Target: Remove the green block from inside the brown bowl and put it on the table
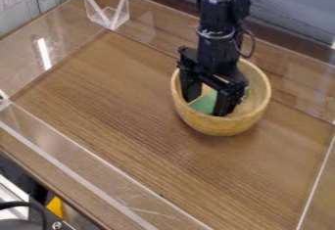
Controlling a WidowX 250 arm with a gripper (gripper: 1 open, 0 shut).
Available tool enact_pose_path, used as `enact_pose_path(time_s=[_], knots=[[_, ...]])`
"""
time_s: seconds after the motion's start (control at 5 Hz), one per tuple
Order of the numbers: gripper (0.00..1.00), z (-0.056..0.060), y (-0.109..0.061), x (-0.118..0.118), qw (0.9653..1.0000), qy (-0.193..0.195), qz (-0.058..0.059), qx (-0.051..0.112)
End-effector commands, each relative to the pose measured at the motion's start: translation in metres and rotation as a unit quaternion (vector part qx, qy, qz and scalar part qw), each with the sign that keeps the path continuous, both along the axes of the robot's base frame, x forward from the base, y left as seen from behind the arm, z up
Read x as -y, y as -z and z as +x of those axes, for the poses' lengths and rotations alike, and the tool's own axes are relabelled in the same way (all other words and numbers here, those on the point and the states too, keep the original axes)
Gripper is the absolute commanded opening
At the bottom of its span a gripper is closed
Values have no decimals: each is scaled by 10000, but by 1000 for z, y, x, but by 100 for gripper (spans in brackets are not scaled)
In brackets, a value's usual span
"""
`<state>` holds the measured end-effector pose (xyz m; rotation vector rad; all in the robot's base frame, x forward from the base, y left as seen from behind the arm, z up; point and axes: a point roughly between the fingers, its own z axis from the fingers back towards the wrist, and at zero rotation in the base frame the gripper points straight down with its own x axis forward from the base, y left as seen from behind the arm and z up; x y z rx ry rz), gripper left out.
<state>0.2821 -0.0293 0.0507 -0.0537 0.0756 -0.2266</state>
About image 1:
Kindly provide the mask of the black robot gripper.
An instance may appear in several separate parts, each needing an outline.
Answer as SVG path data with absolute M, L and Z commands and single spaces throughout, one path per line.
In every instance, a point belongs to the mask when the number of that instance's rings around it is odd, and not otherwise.
M 206 84 L 217 92 L 213 116 L 226 116 L 241 103 L 248 80 L 237 68 L 240 58 L 240 29 L 230 27 L 224 31 L 209 31 L 198 28 L 197 47 L 181 46 L 177 49 L 177 68 L 180 73 L 181 96 L 186 103 L 201 94 L 201 84 Z

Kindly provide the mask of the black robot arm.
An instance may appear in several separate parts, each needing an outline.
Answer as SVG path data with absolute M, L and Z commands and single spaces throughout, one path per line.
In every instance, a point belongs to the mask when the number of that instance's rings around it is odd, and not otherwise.
M 181 96 L 192 102 L 201 94 L 201 85 L 216 91 L 210 115 L 225 116 L 241 103 L 248 79 L 237 68 L 243 35 L 252 35 L 243 26 L 249 14 L 249 0 L 196 0 L 200 16 L 196 27 L 197 48 L 181 46 L 177 61 Z

